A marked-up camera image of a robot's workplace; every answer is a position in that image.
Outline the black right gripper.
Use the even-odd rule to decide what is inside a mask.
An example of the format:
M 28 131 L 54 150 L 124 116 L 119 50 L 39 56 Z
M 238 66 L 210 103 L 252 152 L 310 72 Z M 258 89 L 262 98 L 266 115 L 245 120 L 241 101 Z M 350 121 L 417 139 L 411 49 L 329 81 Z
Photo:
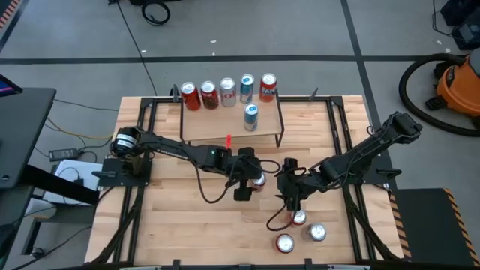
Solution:
M 289 212 L 301 209 L 301 201 L 317 191 L 317 179 L 305 167 L 299 167 L 295 158 L 285 158 L 282 169 L 275 175 L 277 189 Z

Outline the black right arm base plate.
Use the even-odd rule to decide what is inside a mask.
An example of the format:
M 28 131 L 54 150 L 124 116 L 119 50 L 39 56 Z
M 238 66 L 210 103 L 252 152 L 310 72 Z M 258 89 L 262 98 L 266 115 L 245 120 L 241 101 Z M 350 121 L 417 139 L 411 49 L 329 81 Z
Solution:
M 383 156 L 376 156 L 372 162 L 364 169 L 349 171 L 349 178 L 346 183 L 348 185 L 379 185 L 386 184 L 389 180 L 400 175 L 400 169 L 393 169 L 390 161 Z

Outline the wooden shelf black metal legs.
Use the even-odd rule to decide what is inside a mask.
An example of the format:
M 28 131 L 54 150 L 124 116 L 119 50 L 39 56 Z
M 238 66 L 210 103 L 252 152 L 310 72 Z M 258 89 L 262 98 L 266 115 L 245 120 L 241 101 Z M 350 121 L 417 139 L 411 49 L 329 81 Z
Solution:
M 192 111 L 181 105 L 180 138 L 182 141 L 202 141 L 226 139 L 231 137 L 253 137 L 274 135 L 279 148 L 284 135 L 284 120 L 281 111 L 281 99 L 276 92 L 274 100 L 262 102 L 258 94 L 253 96 L 253 103 L 259 107 L 257 129 L 249 131 L 245 127 L 245 104 L 235 106 L 220 105 L 217 109 L 201 107 Z

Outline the blue silver Red Bull can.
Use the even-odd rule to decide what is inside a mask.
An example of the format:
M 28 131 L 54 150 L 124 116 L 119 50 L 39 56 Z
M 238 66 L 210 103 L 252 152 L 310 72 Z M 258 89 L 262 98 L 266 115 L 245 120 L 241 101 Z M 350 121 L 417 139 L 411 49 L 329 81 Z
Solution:
M 259 108 L 255 103 L 244 107 L 244 127 L 248 131 L 255 131 L 258 125 Z
M 245 73 L 240 79 L 240 101 L 243 104 L 248 104 L 252 101 L 254 93 L 254 76 Z

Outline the silver Diet Coke can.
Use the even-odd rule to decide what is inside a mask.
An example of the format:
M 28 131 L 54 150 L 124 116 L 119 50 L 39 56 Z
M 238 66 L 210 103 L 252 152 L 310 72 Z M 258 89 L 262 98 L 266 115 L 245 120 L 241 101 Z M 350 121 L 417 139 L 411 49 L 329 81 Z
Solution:
M 326 239 L 326 228 L 322 223 L 311 223 L 307 225 L 301 232 L 304 240 L 313 242 L 321 242 Z
M 220 81 L 220 99 L 225 107 L 233 107 L 236 104 L 236 83 L 233 78 L 225 77 Z

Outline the black power adapter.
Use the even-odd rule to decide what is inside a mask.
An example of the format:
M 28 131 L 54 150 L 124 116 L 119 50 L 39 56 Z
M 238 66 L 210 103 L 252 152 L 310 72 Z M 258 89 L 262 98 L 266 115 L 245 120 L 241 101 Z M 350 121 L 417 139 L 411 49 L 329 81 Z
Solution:
M 51 162 L 63 160 L 76 160 L 80 156 L 76 148 L 66 148 L 49 151 L 48 158 Z

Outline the dark computer monitor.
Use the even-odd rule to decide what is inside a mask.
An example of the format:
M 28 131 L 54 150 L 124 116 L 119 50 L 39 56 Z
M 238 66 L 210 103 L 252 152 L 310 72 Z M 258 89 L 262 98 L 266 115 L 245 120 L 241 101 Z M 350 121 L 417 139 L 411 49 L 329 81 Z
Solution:
M 23 89 L 0 74 L 0 97 L 21 94 Z

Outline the black equipment case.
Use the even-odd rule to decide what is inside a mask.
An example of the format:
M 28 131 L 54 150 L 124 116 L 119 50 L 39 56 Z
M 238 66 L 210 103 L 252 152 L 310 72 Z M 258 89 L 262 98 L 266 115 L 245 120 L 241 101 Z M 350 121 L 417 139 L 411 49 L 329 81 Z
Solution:
M 480 0 L 448 0 L 440 13 L 460 50 L 480 47 Z

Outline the black hazard-striped floor mat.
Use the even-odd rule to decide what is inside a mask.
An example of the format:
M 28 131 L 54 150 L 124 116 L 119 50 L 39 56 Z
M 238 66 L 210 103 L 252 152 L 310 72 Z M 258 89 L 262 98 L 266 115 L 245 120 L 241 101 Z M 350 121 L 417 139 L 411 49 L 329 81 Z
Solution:
M 394 190 L 390 202 L 406 260 L 480 270 L 480 258 L 450 190 Z
M 0 0 L 0 30 L 13 18 L 23 0 Z

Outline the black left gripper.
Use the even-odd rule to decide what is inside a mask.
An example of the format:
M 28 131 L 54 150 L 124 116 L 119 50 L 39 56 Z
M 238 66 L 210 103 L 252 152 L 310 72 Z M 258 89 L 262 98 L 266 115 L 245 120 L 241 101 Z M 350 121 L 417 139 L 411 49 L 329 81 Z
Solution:
M 228 157 L 226 168 L 229 176 L 226 187 L 231 188 L 239 184 L 239 187 L 233 191 L 233 199 L 237 202 L 250 201 L 255 191 L 249 181 L 258 179 L 265 172 L 259 158 L 255 156 L 254 149 L 240 148 L 236 156 Z

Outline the black desk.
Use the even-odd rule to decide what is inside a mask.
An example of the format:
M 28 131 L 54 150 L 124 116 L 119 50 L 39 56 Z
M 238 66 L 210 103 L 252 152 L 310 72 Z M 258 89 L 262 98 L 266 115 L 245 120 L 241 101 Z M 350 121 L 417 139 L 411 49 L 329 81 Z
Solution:
M 0 190 L 23 183 L 55 96 L 54 88 L 25 88 L 0 97 Z

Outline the red cola can black script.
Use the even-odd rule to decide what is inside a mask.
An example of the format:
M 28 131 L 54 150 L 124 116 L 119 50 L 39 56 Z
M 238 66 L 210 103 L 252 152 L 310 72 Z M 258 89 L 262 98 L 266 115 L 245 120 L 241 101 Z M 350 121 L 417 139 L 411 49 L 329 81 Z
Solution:
M 251 179 L 250 186 L 253 188 L 255 192 L 261 192 L 266 184 L 266 175 L 263 172 L 259 178 Z

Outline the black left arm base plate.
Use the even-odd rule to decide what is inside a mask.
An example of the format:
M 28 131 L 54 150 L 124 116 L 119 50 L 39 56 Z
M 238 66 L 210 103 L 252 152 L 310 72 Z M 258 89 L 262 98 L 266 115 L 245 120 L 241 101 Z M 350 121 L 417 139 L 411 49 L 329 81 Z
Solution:
M 105 159 L 101 171 L 91 174 L 99 178 L 102 187 L 145 187 L 149 184 L 152 160 L 135 157 L 133 160 Z

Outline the white box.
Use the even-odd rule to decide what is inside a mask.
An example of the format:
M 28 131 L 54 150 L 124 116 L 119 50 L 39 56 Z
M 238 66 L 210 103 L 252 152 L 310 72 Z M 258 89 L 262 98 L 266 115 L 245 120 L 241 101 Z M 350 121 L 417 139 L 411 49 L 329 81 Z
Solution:
M 99 178 L 92 173 L 101 171 L 102 166 L 99 163 L 88 163 L 76 160 L 63 160 L 57 166 L 54 173 L 62 179 L 69 182 L 75 182 L 82 179 L 82 186 L 93 191 L 98 191 Z M 42 197 L 43 200 L 50 203 L 67 204 L 67 205 L 81 205 L 87 206 L 87 203 L 79 202 L 74 199 L 67 198 L 55 193 L 46 191 Z

